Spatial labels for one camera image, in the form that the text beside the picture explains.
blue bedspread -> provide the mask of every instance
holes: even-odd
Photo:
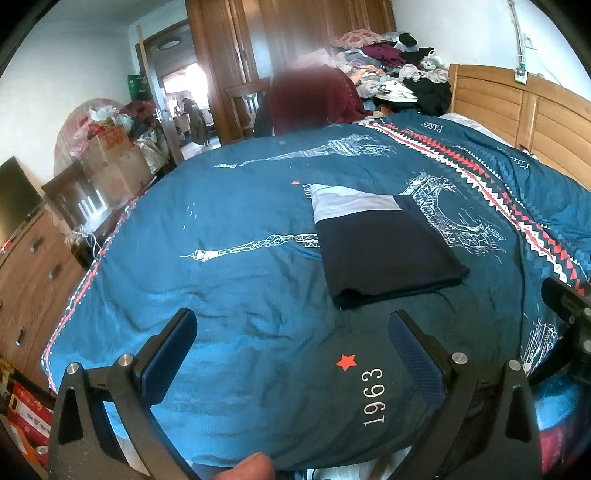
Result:
[[[412,195],[471,273],[436,293],[338,311],[313,183]],[[432,415],[388,340],[394,310],[471,361],[539,364],[558,337],[542,279],[582,291],[591,275],[591,194],[467,127],[401,113],[186,161],[132,204],[104,250],[44,355],[52,387],[70,362],[135,353],[186,307],[197,341],[152,409],[182,455],[339,465],[410,445]]]

doorway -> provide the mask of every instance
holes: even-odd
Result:
[[[144,47],[166,110],[174,121],[184,159],[219,148],[208,100],[209,85],[195,53],[189,21],[183,20],[145,39]],[[141,64],[139,44],[136,52]]]

blue gripper pad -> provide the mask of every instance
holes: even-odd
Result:
[[[390,315],[388,335],[423,398],[439,408],[446,397],[443,374],[397,312]]]

zigzag border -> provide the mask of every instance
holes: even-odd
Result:
[[[115,230],[113,230],[113,233],[107,238],[107,240],[103,244],[103,247],[100,249],[99,258],[97,258],[94,262],[92,262],[92,265],[90,266],[90,270],[88,272],[86,272],[86,275],[84,275],[84,277],[82,278],[82,281],[78,284],[77,289],[74,291],[74,295],[72,295],[72,297],[70,298],[70,301],[68,303],[68,306],[66,307],[66,312],[65,312],[64,316],[61,318],[60,323],[57,324],[57,327],[54,330],[53,335],[49,338],[49,341],[47,342],[45,350],[43,350],[43,356],[41,357],[41,367],[47,373],[49,387],[55,393],[57,393],[57,387],[56,387],[55,382],[53,381],[53,376],[51,374],[51,369],[50,369],[51,363],[49,362],[49,356],[51,355],[51,349],[56,344],[57,338],[61,335],[61,331],[66,326],[66,323],[68,323],[70,321],[70,319],[72,318],[72,315],[74,315],[74,312],[76,311],[76,307],[81,302],[82,298],[84,298],[86,296],[86,291],[88,290],[88,288],[92,284],[92,281],[96,277],[96,273],[99,269],[100,262],[103,260],[105,254],[107,253],[107,250],[111,246],[113,238],[119,232],[121,225],[123,225],[124,222],[131,216],[131,212],[133,210],[135,210],[135,205],[136,205],[137,201],[138,201],[138,199],[132,200],[129,203],[129,205],[125,208],[123,215],[121,215],[121,218],[119,218],[119,221],[117,222],[117,225],[115,226]]]
[[[557,242],[539,223],[521,211],[523,209],[521,202],[512,198],[508,187],[499,182],[496,174],[497,181],[477,161],[465,158],[425,135],[399,129],[393,124],[369,124],[366,127],[383,133],[396,142],[454,169],[472,188],[478,188],[478,192],[482,193],[489,205],[500,212],[513,228],[523,234],[532,251],[552,264],[554,273],[561,281],[571,283],[578,293],[585,295],[586,292],[579,278],[580,273],[577,273],[574,263],[576,260],[569,255],[562,243]]]

wooden dresser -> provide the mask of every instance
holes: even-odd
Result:
[[[83,274],[45,210],[0,258],[0,355],[46,391],[41,355]]]

